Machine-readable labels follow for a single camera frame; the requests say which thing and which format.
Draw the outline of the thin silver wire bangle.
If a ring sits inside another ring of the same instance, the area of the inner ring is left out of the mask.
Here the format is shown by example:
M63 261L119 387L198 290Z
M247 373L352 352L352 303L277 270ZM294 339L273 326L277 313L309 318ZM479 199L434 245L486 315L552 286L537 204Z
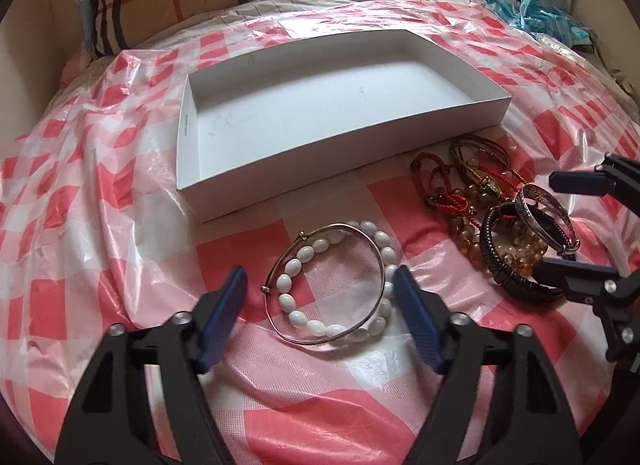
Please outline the thin silver wire bangle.
M397 254L373 222L333 222L300 231L265 277L273 333L303 348L382 335L392 310Z

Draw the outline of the white shallow cardboard box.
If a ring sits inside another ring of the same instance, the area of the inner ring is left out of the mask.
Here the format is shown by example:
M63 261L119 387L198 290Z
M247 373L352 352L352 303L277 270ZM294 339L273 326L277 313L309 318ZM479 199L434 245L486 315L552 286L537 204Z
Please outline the white shallow cardboard box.
M186 79L179 193L209 222L314 182L498 125L511 97L406 30L332 34Z

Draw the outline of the engraved wide silver bangle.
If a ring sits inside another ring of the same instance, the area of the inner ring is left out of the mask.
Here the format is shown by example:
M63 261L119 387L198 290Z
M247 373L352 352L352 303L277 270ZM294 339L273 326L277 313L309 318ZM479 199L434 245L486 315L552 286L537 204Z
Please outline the engraved wide silver bangle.
M572 259L580 241L565 207L546 189L525 184L514 199L515 211L526 227L564 259Z

